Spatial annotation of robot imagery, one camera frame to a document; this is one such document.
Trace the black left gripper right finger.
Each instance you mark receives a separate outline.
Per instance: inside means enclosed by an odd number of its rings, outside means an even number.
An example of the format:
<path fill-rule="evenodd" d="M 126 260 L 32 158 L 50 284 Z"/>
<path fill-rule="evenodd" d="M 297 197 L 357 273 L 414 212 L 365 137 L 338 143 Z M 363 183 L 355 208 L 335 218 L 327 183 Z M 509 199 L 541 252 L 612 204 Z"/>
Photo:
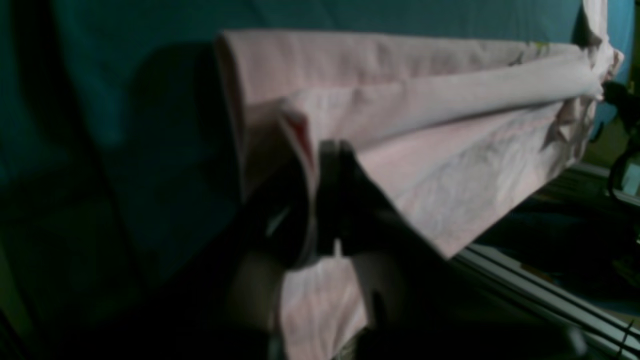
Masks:
<path fill-rule="evenodd" d="M 339 241 L 368 322 L 357 360 L 583 360 L 573 326 L 514 310 L 481 292 L 393 207 L 348 142 L 319 148 L 318 253 Z"/>

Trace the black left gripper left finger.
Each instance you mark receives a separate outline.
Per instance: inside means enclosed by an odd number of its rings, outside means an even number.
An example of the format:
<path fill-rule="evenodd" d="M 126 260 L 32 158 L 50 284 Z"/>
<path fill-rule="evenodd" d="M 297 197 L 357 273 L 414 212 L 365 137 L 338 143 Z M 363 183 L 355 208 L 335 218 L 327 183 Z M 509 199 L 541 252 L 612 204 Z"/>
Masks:
<path fill-rule="evenodd" d="M 309 214 L 292 158 L 217 237 L 149 297 L 66 338 L 56 360 L 284 360 L 275 319 L 284 274 L 300 261 Z"/>

